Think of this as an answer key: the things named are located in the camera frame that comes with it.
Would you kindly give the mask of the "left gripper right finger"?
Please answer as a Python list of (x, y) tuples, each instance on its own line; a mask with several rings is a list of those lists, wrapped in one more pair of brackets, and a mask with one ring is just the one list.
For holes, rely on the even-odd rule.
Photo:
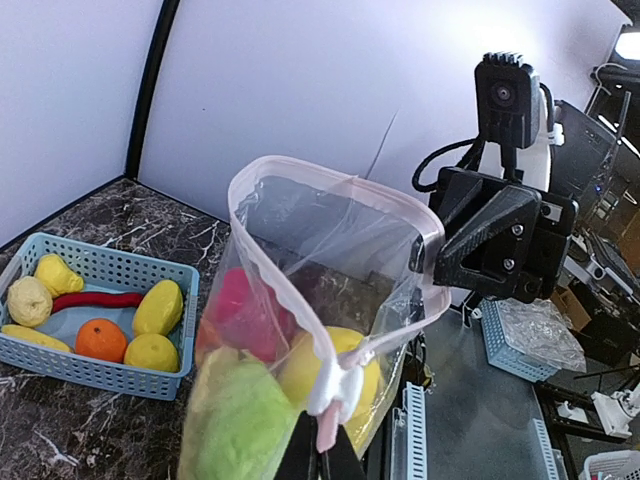
[(322, 478), (324, 480), (366, 480), (360, 460), (342, 425), (338, 427), (334, 446), (322, 454)]

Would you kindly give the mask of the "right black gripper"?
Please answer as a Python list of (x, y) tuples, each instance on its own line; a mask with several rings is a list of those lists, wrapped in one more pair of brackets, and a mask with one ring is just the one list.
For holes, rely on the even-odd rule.
[(576, 201), (446, 167), (429, 207), (446, 235), (434, 264), (435, 284), (523, 303), (551, 296), (569, 249)]

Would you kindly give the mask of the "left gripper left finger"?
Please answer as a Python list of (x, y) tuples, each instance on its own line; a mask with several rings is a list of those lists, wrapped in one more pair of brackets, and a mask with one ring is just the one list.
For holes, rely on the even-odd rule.
[(317, 421), (302, 412), (277, 470), (277, 480), (318, 480)]

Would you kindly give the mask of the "green pepper toy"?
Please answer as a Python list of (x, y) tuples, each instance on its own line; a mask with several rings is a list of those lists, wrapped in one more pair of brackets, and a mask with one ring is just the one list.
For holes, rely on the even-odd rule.
[(255, 361), (240, 361), (205, 402), (191, 394), (180, 479), (273, 479), (298, 412)]

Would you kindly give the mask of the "yellow bell pepper toy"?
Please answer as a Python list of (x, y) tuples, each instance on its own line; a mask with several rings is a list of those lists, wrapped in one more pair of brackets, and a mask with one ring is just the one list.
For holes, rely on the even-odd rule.
[(342, 327), (328, 327), (326, 331), (335, 355), (320, 359), (314, 350), (314, 337), (302, 331), (294, 337), (277, 380), (291, 404), (318, 421), (316, 444), (321, 451), (333, 446), (342, 427), (361, 456), (373, 428), (381, 368), (375, 360), (365, 366), (343, 366), (341, 361), (351, 356), (364, 336)]

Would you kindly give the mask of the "clear zip top bag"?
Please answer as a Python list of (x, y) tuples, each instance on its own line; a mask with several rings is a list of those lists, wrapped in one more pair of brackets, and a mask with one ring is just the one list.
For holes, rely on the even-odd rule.
[[(341, 364), (375, 360), (381, 368), (370, 443), (397, 391), (408, 343), (451, 302), (449, 290), (433, 281), (435, 256), (444, 243), (442, 222), (405, 193), (276, 155), (241, 169), (227, 201), (231, 232), (199, 322), (197, 372), (206, 353), (227, 346), (206, 310), (224, 274), (241, 267), (274, 290), (296, 321), (295, 336), (310, 333), (320, 359), (335, 355), (328, 327), (364, 336)], [(278, 382), (292, 343), (273, 363), (248, 350), (239, 350), (240, 361), (262, 363)]]

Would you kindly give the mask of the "napa cabbage toy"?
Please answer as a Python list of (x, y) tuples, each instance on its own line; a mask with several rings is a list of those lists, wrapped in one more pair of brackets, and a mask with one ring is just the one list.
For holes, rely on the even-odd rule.
[(205, 402), (212, 396), (224, 377), (239, 365), (241, 357), (239, 350), (227, 346), (206, 353), (194, 382), (192, 396), (195, 401)]

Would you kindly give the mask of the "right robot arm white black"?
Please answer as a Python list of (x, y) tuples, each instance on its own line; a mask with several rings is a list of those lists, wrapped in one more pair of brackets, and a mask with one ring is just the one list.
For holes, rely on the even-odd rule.
[(434, 283), (524, 303), (549, 298), (569, 250), (578, 204), (550, 190), (547, 141), (520, 153), (512, 164), (514, 180), (474, 166), (444, 167), (431, 186), (429, 206), (445, 230)]

